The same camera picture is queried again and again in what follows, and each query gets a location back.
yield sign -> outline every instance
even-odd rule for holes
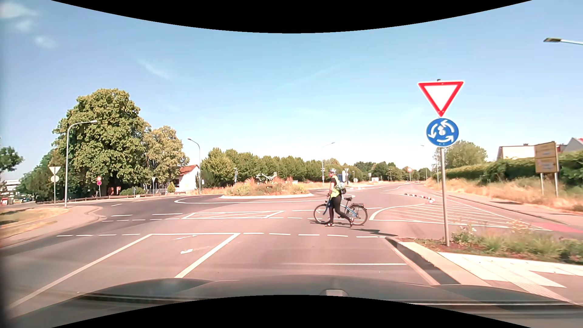
[[[439,117],[443,117],[462,88],[463,81],[419,82],[418,85]]]

house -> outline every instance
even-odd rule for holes
[[[502,146],[498,147],[496,160],[530,158],[534,156],[535,147],[528,144],[523,144],[522,146]]]
[[[199,173],[198,165],[187,165],[180,168],[180,174],[172,180],[176,191],[196,190],[196,176]]]
[[[574,152],[583,150],[583,138],[571,138],[563,149],[563,152]]]

street lamp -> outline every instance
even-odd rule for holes
[[[565,43],[573,43],[573,44],[580,44],[583,46],[583,42],[580,41],[571,41],[571,40],[563,40],[558,37],[548,37],[543,40],[543,42],[565,42]]]
[[[202,169],[201,169],[201,146],[198,142],[188,138],[188,140],[194,142],[198,146],[198,194],[201,194],[201,180],[202,180]]]
[[[322,150],[324,149],[324,147],[330,146],[330,145],[335,144],[335,143],[336,142],[331,142],[328,145],[322,146]],[[324,188],[324,160],[322,160],[322,188]]]
[[[97,123],[97,120],[87,121],[87,122],[79,122],[73,123],[67,129],[67,153],[65,155],[65,208],[67,208],[67,189],[69,187],[68,180],[69,180],[69,131],[71,128],[78,124],[85,124],[85,123]]]

hedge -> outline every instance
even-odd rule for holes
[[[559,154],[559,179],[566,185],[583,186],[583,151]],[[492,163],[445,170],[448,179],[481,180],[484,183],[534,177],[534,158],[501,159]]]

woman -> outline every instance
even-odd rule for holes
[[[352,220],[350,217],[340,210],[340,203],[342,202],[341,190],[344,189],[344,184],[338,179],[336,169],[330,169],[330,171],[328,171],[328,176],[330,177],[330,189],[327,196],[330,197],[328,205],[331,209],[330,222],[328,222],[326,226],[334,226],[334,211],[332,211],[332,208],[334,208],[336,213],[338,213],[341,218],[347,219],[348,222],[350,222],[350,227],[352,227]]]

